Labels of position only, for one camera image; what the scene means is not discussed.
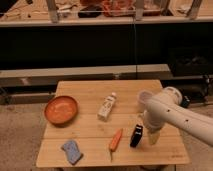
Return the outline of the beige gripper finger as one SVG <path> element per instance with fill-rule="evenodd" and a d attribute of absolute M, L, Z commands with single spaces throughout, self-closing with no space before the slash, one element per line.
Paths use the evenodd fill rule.
<path fill-rule="evenodd" d="M 148 139 L 150 145 L 155 145 L 160 137 L 160 132 L 148 133 Z"/>

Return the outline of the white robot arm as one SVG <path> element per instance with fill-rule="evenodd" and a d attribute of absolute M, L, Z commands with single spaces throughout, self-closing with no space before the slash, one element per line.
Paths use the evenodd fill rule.
<path fill-rule="evenodd" d="M 157 94 L 144 91 L 144 126 L 153 134 L 168 123 L 213 147 L 213 118 L 181 107 L 182 100 L 181 92 L 174 87 L 166 87 Z"/>

